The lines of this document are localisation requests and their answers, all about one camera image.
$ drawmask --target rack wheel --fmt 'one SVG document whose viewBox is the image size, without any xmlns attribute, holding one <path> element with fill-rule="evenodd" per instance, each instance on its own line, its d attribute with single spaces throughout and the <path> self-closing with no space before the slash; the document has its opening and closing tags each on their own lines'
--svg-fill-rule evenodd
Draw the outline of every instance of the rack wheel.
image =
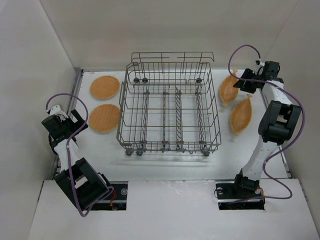
<svg viewBox="0 0 320 240">
<path fill-rule="evenodd" d="M 208 157 L 210 155 L 210 152 L 209 151 L 204 151 L 202 154 L 203 154 L 203 156 Z"/>
<path fill-rule="evenodd" d="M 127 156 L 131 156 L 133 152 L 134 152 L 134 151 L 133 151 L 133 150 L 130 150 L 130 149 L 125 150 L 125 154 L 126 154 Z"/>
<path fill-rule="evenodd" d="M 136 151 L 135 152 L 138 156 L 142 156 L 142 154 L 144 153 L 143 151 L 141 151 L 141 150 L 138 150 L 138 151 Z"/>
</svg>

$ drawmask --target wire rack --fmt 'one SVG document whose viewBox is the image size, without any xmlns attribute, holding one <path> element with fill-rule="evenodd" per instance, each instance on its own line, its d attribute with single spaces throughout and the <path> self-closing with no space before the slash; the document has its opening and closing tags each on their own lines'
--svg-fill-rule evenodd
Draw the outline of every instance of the wire rack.
<svg viewBox="0 0 320 240">
<path fill-rule="evenodd" d="M 212 52 L 134 52 L 120 90 L 116 138 L 134 152 L 200 152 L 221 144 Z"/>
</svg>

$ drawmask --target round woven plate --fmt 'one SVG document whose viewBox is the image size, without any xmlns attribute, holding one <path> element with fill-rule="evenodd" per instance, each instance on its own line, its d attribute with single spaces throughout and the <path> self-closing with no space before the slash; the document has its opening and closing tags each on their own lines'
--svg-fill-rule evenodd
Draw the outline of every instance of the round woven plate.
<svg viewBox="0 0 320 240">
<path fill-rule="evenodd" d="M 89 124 L 97 132 L 106 133 L 118 126 L 120 109 L 112 104 L 97 106 L 90 114 Z"/>
<path fill-rule="evenodd" d="M 97 99 L 109 99 L 117 94 L 119 88 L 120 83 L 114 76 L 101 76 L 91 84 L 90 93 Z"/>
</svg>

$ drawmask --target cable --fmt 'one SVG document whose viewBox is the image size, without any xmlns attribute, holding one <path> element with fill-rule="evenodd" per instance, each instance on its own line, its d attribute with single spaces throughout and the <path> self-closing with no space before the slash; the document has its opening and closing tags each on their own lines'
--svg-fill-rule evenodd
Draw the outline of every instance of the cable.
<svg viewBox="0 0 320 240">
<path fill-rule="evenodd" d="M 276 84 L 274 84 L 273 82 L 270 82 L 270 81 L 264 81 L 264 80 L 257 80 L 257 79 L 246 79 L 246 78 L 241 78 L 241 77 L 237 77 L 236 75 L 234 75 L 232 72 L 231 72 L 231 60 L 232 58 L 234 57 L 234 55 L 242 48 L 244 47 L 249 47 L 249 48 L 252 48 L 256 51 L 256 53 L 258 54 L 259 56 L 259 59 L 261 59 L 261 55 L 260 55 L 260 52 L 252 45 L 249 45 L 249 44 L 245 44 L 245 45 L 242 45 L 240 47 L 238 47 L 232 54 L 231 54 L 231 57 L 229 59 L 229 62 L 228 62 L 228 71 L 230 73 L 231 76 L 233 76 L 234 78 L 238 79 L 238 80 L 242 80 L 242 81 L 250 81 L 250 82 L 257 82 L 257 83 L 264 83 L 264 84 L 270 84 L 271 86 L 279 89 L 281 92 L 283 92 L 284 94 L 286 94 L 287 96 L 291 97 L 293 100 L 296 101 L 296 103 L 300 106 L 301 108 L 301 113 L 302 113 L 302 123 L 301 123 L 301 126 L 300 126 L 300 129 L 297 133 L 297 135 L 295 136 L 295 138 L 287 145 L 285 146 L 284 148 L 280 149 L 279 151 L 277 151 L 276 153 L 272 154 L 271 156 L 267 157 L 266 160 L 264 161 L 264 164 L 263 164 L 263 172 L 264 174 L 269 177 L 270 179 L 276 181 L 277 183 L 281 184 L 282 186 L 284 186 L 290 193 L 289 196 L 287 197 L 277 197 L 277 196 L 255 196 L 255 197 L 250 197 L 248 199 L 241 199 L 241 200 L 237 200 L 237 201 L 232 201 L 232 202 L 229 202 L 230 204 L 236 204 L 236 203 L 241 203 L 241 202 L 244 202 L 244 201 L 247 201 L 247 200 L 251 200 L 251 199 L 282 199 L 282 200 L 285 200 L 285 199 L 290 199 L 292 198 L 293 196 L 293 193 L 291 191 L 291 189 L 285 185 L 283 182 L 279 181 L 278 179 L 274 178 L 273 176 L 269 175 L 266 171 L 266 163 L 269 162 L 270 159 L 272 159 L 273 157 L 275 157 L 276 155 L 282 153 L 283 151 L 287 150 L 288 148 L 290 148 L 296 141 L 297 139 L 300 137 L 304 127 L 305 127 L 305 122 L 306 122 L 306 112 L 305 112 L 305 109 L 302 105 L 302 103 L 299 101 L 299 99 L 297 99 L 294 95 L 292 95 L 291 93 L 287 92 L 286 90 L 284 90 L 283 88 L 280 88 L 278 87 Z"/>
<path fill-rule="evenodd" d="M 84 126 L 86 125 L 87 121 L 88 121 L 88 118 L 89 118 L 89 112 L 88 112 L 88 108 L 87 106 L 85 105 L 85 103 L 80 99 L 78 98 L 77 96 L 73 95 L 73 94 L 70 94 L 70 93 L 58 93 L 58 94 L 55 94 L 53 95 L 52 97 L 49 98 L 49 100 L 46 102 L 46 105 L 45 105 L 45 110 L 47 112 L 49 112 L 49 109 L 48 109 L 48 106 L 49 106 L 49 103 L 51 102 L 52 99 L 58 97 L 58 96 L 70 96 L 71 98 L 75 98 L 77 100 L 79 100 L 79 102 L 83 105 L 84 109 L 85 109 L 85 113 L 86 113 L 86 116 L 85 116 L 85 121 L 84 123 L 74 132 L 70 135 L 70 137 L 67 139 L 66 141 L 66 151 L 67 151 L 67 156 L 68 156 L 68 170 L 69 170 L 69 175 L 70 175 L 70 182 L 71 182 L 71 189 L 72 189 L 72 194 L 73 194 L 73 198 L 74 198 L 74 202 L 75 202 L 75 206 L 76 206 L 76 209 L 78 210 L 79 214 L 81 215 L 81 217 L 86 217 L 88 215 L 88 213 L 90 212 L 92 206 L 94 204 L 96 204 L 97 202 L 101 201 L 101 200 L 104 200 L 106 199 L 107 197 L 109 197 L 112 192 L 115 190 L 113 186 L 109 186 L 108 189 L 109 189 L 109 192 L 106 196 L 96 200 L 94 203 L 92 203 L 88 210 L 86 211 L 86 213 L 83 213 L 82 212 L 82 209 L 80 207 L 80 204 L 79 204 L 79 200 L 78 200 L 78 197 L 77 197 L 77 192 L 76 192 L 76 187 L 75 187 L 75 181 L 74 181 L 74 175 L 72 173 L 72 166 L 71 166 L 71 154 L 70 154 L 70 149 L 69 149 L 69 142 L 71 141 L 71 139 L 81 131 L 82 128 L 84 128 Z"/>
</svg>

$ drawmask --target dishwasher rack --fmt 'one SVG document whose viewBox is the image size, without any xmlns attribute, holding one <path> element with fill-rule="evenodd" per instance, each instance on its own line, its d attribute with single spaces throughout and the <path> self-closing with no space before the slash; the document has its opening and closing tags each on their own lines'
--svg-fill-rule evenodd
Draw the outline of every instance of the dishwasher rack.
<svg viewBox="0 0 320 240">
<path fill-rule="evenodd" d="M 125 153 L 200 152 L 221 144 L 212 52 L 134 52 L 120 90 Z"/>
</svg>

